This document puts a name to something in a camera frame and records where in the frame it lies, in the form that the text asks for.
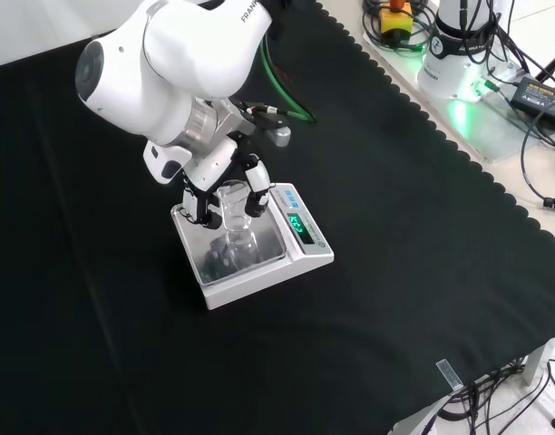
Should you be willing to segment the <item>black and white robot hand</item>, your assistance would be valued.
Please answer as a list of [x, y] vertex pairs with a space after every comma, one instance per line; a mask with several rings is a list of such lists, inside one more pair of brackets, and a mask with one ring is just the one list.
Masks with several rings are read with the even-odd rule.
[[234, 131], [199, 161], [180, 145], [164, 147], [148, 141], [142, 156], [150, 174], [160, 184], [167, 185], [178, 175], [182, 177], [181, 211], [189, 223], [217, 229], [221, 217], [209, 207], [219, 206], [216, 191], [235, 168], [242, 170], [249, 187], [246, 214], [258, 218], [268, 207], [272, 183], [261, 158], [239, 148], [247, 140], [248, 136]]

